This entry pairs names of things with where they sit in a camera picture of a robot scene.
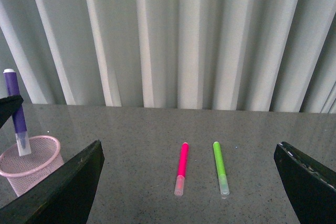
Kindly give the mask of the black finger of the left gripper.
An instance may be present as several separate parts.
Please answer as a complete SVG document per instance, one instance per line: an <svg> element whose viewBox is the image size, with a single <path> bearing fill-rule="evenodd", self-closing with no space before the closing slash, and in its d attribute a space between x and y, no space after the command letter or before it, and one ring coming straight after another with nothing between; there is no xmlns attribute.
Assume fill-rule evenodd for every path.
<svg viewBox="0 0 336 224"><path fill-rule="evenodd" d="M0 127L19 110L23 101L24 99L21 95L12 95L0 99Z"/></svg>

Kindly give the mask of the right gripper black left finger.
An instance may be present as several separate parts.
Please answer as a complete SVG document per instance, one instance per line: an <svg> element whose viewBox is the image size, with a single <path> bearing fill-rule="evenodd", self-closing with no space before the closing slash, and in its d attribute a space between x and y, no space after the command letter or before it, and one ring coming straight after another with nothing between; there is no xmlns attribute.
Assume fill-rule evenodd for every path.
<svg viewBox="0 0 336 224"><path fill-rule="evenodd" d="M94 141L59 169L1 208L1 223L86 223L104 154Z"/></svg>

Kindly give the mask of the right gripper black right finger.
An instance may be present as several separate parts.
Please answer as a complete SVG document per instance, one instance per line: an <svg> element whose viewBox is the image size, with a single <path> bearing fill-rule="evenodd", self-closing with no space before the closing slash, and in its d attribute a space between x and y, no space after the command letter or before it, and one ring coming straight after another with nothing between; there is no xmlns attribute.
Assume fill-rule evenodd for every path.
<svg viewBox="0 0 336 224"><path fill-rule="evenodd" d="M282 184L300 223L335 223L335 171L287 142L274 152Z"/></svg>

